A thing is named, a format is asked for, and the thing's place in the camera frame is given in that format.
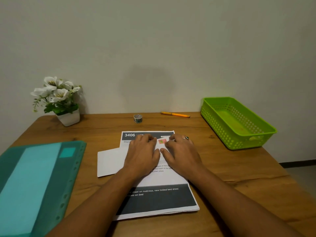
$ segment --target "lime green basket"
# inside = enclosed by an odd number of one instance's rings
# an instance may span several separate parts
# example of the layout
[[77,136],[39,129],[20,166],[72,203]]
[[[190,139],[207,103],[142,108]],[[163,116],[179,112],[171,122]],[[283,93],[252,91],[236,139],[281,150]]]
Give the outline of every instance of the lime green basket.
[[231,97],[204,98],[201,115],[230,150],[262,146],[277,132]]

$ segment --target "washi tape roll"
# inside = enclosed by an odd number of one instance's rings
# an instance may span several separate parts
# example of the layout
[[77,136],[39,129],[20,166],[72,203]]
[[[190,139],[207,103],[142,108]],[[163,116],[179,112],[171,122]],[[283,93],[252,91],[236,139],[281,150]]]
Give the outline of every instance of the washi tape roll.
[[141,123],[143,121],[143,116],[142,115],[134,115],[134,122],[135,123]]

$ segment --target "potted plant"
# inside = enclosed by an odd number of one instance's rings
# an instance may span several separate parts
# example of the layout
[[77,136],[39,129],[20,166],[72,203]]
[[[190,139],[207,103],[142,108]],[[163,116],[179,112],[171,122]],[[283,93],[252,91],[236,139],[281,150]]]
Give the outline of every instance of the potted plant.
[[70,81],[63,81],[57,77],[45,77],[44,87],[35,88],[31,95],[34,99],[34,112],[39,105],[45,105],[44,112],[53,111],[64,126],[70,126],[80,121],[79,106],[74,102],[74,95],[80,90]]

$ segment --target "baseboard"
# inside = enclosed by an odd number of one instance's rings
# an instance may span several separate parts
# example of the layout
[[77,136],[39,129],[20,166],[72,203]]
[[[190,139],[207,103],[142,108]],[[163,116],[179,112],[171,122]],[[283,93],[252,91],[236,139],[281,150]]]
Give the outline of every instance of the baseboard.
[[283,168],[303,167],[303,166],[314,166],[316,165],[316,159],[282,162],[279,163]]

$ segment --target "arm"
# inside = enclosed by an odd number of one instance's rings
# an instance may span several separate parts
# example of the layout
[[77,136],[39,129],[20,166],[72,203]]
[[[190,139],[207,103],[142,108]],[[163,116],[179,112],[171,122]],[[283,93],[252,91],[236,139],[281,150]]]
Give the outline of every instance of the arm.
[[153,153],[156,142],[151,135],[138,135],[131,141],[124,167],[47,236],[104,236],[133,183],[158,164],[159,150]]
[[280,218],[230,187],[209,171],[191,140],[175,134],[161,149],[168,164],[180,175],[190,180],[216,209],[234,236],[302,236]]

